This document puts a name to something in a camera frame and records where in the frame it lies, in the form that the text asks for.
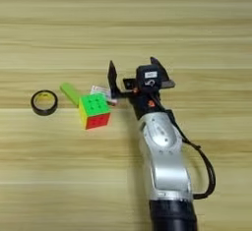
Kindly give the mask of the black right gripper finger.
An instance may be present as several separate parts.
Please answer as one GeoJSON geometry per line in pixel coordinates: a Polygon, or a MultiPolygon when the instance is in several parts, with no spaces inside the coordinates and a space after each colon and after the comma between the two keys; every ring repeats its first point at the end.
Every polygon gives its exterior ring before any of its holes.
{"type": "Polygon", "coordinates": [[[161,73],[162,82],[168,82],[170,80],[170,78],[167,74],[166,69],[163,67],[163,65],[160,63],[160,61],[155,57],[151,57],[150,59],[151,59],[152,64],[158,66],[160,73],[161,73]]]}
{"type": "Polygon", "coordinates": [[[108,68],[108,83],[110,87],[111,97],[112,98],[119,98],[122,96],[121,90],[118,88],[116,80],[117,80],[117,72],[115,69],[115,66],[112,61],[109,62],[109,68],[108,68]]]}

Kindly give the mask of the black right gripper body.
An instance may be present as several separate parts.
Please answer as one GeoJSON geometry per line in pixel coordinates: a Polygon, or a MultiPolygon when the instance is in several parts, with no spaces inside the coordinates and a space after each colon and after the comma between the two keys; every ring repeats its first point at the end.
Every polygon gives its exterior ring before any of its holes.
{"type": "Polygon", "coordinates": [[[140,120],[144,115],[162,112],[159,91],[163,88],[175,87],[175,82],[168,79],[162,82],[158,78],[124,79],[126,97],[134,108],[135,115],[140,120]]]}

